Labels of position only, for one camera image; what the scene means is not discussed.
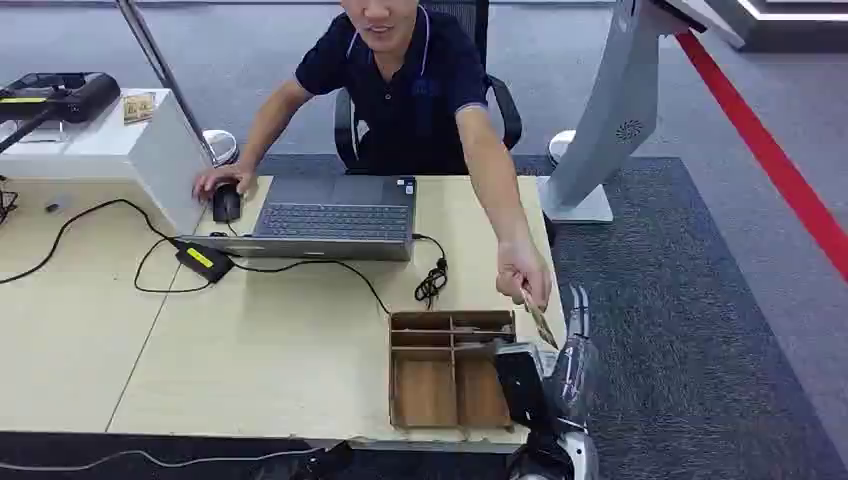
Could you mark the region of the person's left hand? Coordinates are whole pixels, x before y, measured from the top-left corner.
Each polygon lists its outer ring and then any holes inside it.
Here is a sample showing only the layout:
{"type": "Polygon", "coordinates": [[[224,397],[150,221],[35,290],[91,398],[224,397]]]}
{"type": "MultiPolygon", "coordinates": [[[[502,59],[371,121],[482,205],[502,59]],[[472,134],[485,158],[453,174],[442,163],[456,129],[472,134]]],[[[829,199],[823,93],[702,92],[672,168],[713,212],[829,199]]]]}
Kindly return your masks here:
{"type": "Polygon", "coordinates": [[[552,274],[532,240],[499,241],[497,247],[499,293],[517,304],[545,312],[552,290],[552,274]]]}

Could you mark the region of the person's right hand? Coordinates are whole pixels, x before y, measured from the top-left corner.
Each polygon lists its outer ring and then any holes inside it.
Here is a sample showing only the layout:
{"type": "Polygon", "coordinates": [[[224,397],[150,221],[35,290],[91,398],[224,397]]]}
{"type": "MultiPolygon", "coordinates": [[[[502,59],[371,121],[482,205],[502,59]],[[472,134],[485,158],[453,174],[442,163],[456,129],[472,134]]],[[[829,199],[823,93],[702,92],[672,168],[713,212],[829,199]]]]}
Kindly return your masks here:
{"type": "Polygon", "coordinates": [[[234,183],[239,195],[245,195],[256,180],[256,166],[252,164],[228,164],[218,168],[209,168],[201,172],[192,186],[192,197],[198,201],[208,201],[214,191],[222,184],[234,183]]]}

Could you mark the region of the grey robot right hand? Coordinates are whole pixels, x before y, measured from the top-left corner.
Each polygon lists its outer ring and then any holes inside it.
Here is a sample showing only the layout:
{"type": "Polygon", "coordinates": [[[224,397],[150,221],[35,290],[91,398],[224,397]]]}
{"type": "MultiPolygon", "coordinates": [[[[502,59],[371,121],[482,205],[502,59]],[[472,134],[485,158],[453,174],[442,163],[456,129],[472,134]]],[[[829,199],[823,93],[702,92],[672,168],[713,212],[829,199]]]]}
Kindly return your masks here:
{"type": "Polygon", "coordinates": [[[572,302],[562,339],[555,336],[545,315],[532,307],[538,342],[492,344],[510,419],[537,433],[587,431],[599,354],[590,338],[588,293],[581,285],[571,284],[569,290],[572,302]]]}

